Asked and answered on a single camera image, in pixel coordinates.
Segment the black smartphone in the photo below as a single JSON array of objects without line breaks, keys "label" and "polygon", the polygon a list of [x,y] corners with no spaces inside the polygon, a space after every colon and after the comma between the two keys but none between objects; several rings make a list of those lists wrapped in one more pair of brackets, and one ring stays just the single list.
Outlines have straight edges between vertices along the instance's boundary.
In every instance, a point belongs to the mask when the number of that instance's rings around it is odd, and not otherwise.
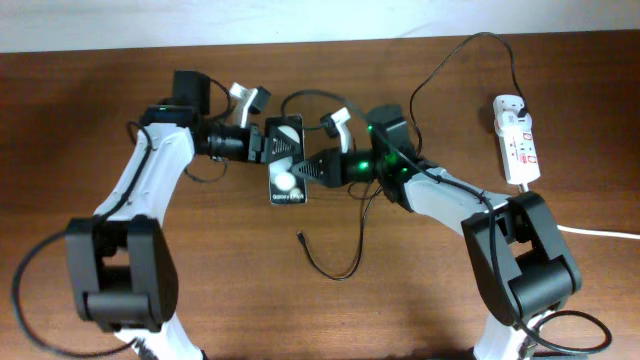
[{"label": "black smartphone", "polygon": [[[267,122],[295,122],[303,125],[300,115],[270,117]],[[302,204],[307,201],[306,181],[291,173],[294,164],[296,163],[293,163],[291,157],[267,164],[270,201],[273,205]]]}]

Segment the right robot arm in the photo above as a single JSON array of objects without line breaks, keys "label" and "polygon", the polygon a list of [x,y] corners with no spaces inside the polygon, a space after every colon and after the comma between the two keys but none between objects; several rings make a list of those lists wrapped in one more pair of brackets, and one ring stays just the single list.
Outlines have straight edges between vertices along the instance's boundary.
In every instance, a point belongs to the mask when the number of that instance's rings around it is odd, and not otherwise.
[{"label": "right robot arm", "polygon": [[543,198],[485,192],[398,149],[324,150],[295,163],[294,175],[326,187],[376,180],[407,211],[460,234],[489,311],[472,359],[584,359],[583,349],[545,340],[542,328],[569,315],[582,285],[576,261]]}]

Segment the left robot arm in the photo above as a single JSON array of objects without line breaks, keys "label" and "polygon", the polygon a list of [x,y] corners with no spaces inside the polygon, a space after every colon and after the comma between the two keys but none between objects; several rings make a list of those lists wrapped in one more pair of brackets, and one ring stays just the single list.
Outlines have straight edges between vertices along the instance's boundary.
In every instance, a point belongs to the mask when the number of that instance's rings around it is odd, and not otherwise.
[{"label": "left robot arm", "polygon": [[89,218],[65,231],[79,317],[112,333],[142,359],[204,359],[177,315],[178,274],[163,233],[173,192],[198,155],[270,164],[278,141],[301,154],[300,115],[272,117],[266,134],[210,123],[194,105],[150,106],[139,138],[111,194]]}]

